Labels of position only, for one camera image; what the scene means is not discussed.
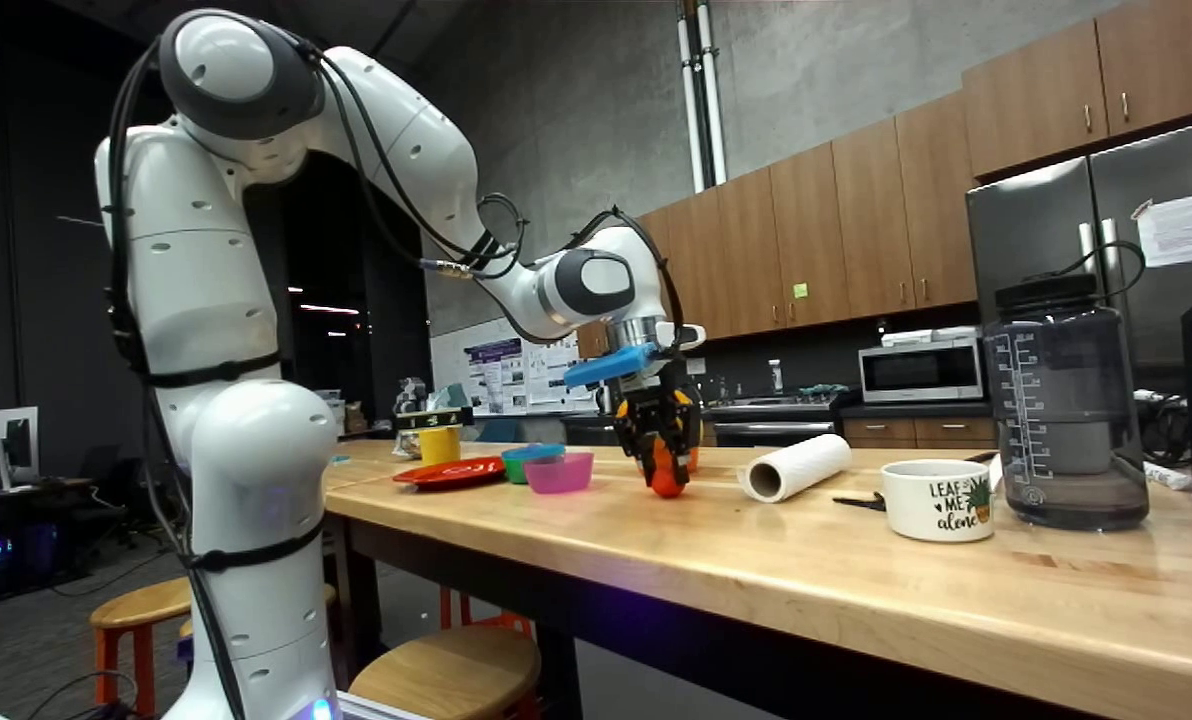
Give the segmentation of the black gripper blue ring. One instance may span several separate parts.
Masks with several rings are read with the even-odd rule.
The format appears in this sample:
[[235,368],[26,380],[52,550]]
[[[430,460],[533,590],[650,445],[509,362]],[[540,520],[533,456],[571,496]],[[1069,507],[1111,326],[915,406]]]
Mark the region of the black gripper blue ring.
[[[615,350],[571,365],[560,384],[564,387],[596,387],[596,384],[633,384],[642,387],[670,355],[693,354],[707,339],[705,326],[682,326],[670,317],[638,317],[615,326]],[[670,407],[670,480],[682,487],[693,480],[696,445],[698,445],[698,407],[687,394],[682,365],[667,365],[667,407]],[[618,452],[638,470],[646,483],[646,439],[636,417],[636,402],[618,397],[611,412],[611,430]]]

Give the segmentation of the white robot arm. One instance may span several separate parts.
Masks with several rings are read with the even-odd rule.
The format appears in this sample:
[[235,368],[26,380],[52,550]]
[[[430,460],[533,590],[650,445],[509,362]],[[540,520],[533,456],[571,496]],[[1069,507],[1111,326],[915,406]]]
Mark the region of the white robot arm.
[[542,261],[479,222],[468,137],[357,48],[314,48],[229,7],[175,15],[137,74],[173,106],[95,148],[111,250],[111,332],[154,397],[193,487],[182,574],[193,678],[162,720],[341,720],[325,616],[325,487],[336,412],[279,373],[279,332],[243,193],[310,155],[358,171],[477,281],[509,326],[552,346],[591,320],[611,354],[585,380],[618,387],[618,439],[655,496],[693,476],[696,412],[677,384],[705,329],[677,309],[646,232],[600,213]]

